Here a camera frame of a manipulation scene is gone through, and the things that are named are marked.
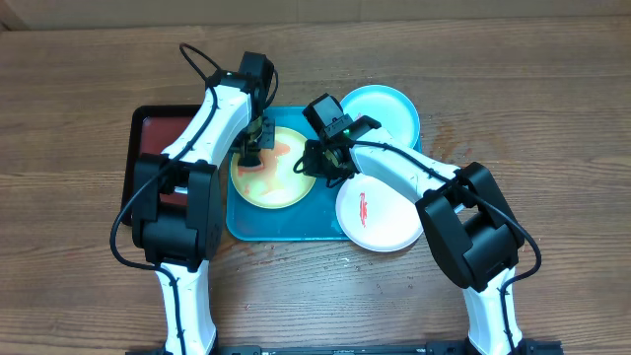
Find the orange green scrub sponge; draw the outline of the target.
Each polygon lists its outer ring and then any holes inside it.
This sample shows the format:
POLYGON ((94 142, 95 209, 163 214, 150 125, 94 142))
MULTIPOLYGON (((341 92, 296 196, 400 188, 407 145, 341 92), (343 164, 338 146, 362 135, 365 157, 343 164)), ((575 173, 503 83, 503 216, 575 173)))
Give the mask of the orange green scrub sponge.
POLYGON ((245 171, 256 171, 263 167, 258 152, 246 153, 238 158, 238 167, 245 171))

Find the yellow plate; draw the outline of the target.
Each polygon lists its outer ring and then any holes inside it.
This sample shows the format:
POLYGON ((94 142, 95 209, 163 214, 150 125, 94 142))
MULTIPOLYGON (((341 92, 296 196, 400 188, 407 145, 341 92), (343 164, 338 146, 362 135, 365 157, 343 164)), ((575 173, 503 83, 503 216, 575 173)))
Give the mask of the yellow plate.
POLYGON ((256 167, 238 165, 241 157, 231 158, 231 181, 237 193, 250 204, 265 209, 291 206, 305 197, 316 179, 296 174, 294 166, 303 156, 307 138, 296 130, 277 127, 272 150, 261 150, 256 167))

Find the white plate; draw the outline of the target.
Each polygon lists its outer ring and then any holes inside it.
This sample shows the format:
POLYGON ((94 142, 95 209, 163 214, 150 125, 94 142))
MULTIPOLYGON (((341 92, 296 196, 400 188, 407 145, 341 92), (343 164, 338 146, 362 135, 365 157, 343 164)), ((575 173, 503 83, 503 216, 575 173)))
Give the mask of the white plate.
POLYGON ((337 194, 335 213, 344 234, 371 251, 405 249, 423 233, 413 203, 374 177, 346 180, 337 194))

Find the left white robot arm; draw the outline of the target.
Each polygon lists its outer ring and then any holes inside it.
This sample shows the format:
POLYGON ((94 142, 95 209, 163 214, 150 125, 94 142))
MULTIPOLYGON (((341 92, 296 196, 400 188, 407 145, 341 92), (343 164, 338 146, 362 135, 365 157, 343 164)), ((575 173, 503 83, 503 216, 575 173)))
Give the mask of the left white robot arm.
POLYGON ((239 154, 247 169, 274 148, 274 123, 264 116, 278 87, 270 64, 204 79, 204 102, 179 137, 134 166, 133 193, 121 212, 132 218, 132 240, 143 268, 159 277, 168 335, 163 354, 210 354, 217 328, 211 318, 208 272, 222 234, 219 167, 239 154))

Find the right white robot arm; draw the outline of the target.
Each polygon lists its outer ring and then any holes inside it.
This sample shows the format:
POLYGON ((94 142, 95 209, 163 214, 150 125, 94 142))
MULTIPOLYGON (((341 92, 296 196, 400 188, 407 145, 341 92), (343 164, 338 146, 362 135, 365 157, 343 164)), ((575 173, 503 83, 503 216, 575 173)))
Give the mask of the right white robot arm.
POLYGON ((479 354, 515 354, 522 336, 510 294, 526 233, 482 165, 447 165, 397 142, 374 119, 322 126, 293 171, 333 187, 376 178, 415 205, 431 254, 465 294, 467 342, 479 354))

